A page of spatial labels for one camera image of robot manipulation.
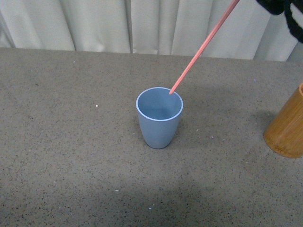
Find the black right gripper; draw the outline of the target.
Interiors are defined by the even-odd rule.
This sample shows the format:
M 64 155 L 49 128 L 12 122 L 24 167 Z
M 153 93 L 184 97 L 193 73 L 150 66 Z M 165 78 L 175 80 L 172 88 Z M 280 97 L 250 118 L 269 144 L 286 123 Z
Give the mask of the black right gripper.
M 303 43 L 303 28 L 293 18 L 291 11 L 291 5 L 293 4 L 302 13 L 302 0 L 257 0 L 257 3 L 272 15 L 284 13 L 289 32 L 298 42 Z

